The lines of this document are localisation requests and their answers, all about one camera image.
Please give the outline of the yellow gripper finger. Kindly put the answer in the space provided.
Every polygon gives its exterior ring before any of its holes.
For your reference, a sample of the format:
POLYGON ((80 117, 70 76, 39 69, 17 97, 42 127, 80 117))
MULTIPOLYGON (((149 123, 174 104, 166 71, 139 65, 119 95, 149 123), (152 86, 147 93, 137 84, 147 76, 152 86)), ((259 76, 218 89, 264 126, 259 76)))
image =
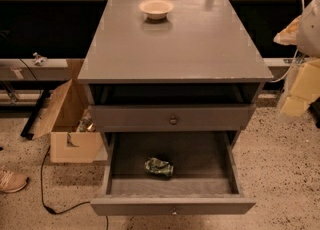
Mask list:
POLYGON ((280 113, 286 117, 300 117, 319 97, 320 59, 294 64, 285 81, 280 113))
POLYGON ((273 41, 280 45, 296 45, 298 26, 301 17, 296 17, 286 28, 276 34, 273 41))

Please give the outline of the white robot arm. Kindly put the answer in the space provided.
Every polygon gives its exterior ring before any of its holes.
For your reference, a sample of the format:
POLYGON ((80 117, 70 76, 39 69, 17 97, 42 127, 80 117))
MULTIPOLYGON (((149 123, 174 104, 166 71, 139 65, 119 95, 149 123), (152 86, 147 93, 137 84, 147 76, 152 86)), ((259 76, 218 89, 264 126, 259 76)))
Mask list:
POLYGON ((301 117, 320 98, 320 0, 312 0, 273 41, 296 45, 307 56, 304 63, 294 60, 289 67, 278 103, 282 118, 301 117))

